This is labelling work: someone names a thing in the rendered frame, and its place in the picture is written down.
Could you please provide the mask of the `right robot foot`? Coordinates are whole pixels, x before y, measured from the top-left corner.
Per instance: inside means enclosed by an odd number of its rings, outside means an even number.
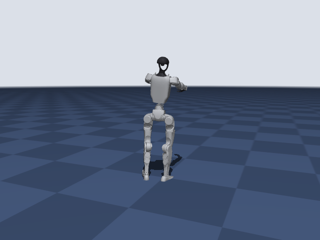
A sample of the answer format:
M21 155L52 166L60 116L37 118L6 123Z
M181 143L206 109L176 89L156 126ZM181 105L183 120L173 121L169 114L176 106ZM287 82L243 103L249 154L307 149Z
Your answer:
M166 177L166 175L163 175L162 177L161 177L161 182L165 182L165 181L167 181L167 180L170 180L170 179L172 179L173 178L173 176L170 176L170 175L168 175L168 177Z

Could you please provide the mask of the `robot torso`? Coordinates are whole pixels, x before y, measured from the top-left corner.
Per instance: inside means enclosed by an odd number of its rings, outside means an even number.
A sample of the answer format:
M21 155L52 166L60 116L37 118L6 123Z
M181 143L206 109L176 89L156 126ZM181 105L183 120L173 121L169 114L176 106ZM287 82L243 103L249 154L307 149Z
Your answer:
M158 73L157 73L158 74ZM152 101L156 104L155 108L152 110L152 120L164 122L164 116L166 111L164 110L164 104L170 97L171 86L170 78L171 76L166 75L165 77L156 76L156 72L151 76L150 79L150 96Z

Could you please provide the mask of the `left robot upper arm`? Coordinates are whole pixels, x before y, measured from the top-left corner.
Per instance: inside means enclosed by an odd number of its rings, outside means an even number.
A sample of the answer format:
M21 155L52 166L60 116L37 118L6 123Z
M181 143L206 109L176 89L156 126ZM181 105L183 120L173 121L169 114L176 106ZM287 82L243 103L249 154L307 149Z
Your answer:
M148 73L145 77L145 80L147 83L150 83L151 82L151 77L152 77L152 74Z

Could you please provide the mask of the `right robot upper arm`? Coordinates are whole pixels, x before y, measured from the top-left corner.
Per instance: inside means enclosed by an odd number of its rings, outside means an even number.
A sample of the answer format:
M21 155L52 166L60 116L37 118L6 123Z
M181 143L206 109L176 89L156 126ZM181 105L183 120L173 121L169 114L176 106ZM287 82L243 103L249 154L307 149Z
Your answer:
M182 89L182 82L179 81L178 77L170 77L170 84L176 86L177 89Z

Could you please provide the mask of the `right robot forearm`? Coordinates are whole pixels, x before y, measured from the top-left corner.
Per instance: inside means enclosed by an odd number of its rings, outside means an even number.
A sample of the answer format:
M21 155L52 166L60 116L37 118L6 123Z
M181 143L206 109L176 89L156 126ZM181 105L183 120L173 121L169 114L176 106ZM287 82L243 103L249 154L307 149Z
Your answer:
M181 90L186 90L187 91L187 86L186 85L184 85L183 83L181 83L181 87L182 87L182 89Z

